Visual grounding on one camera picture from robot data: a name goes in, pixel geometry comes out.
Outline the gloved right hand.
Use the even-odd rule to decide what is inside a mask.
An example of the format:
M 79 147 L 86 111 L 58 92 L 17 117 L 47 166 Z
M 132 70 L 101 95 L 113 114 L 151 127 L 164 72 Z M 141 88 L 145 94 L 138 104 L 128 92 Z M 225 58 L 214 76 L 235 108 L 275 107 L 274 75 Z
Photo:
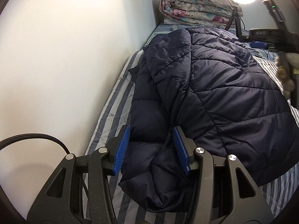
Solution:
M 295 90 L 295 82 L 291 79 L 289 66 L 298 69 L 298 54 L 279 52 L 275 58 L 275 64 L 278 67 L 276 77 L 282 84 L 283 95 L 289 100 L 291 93 Z

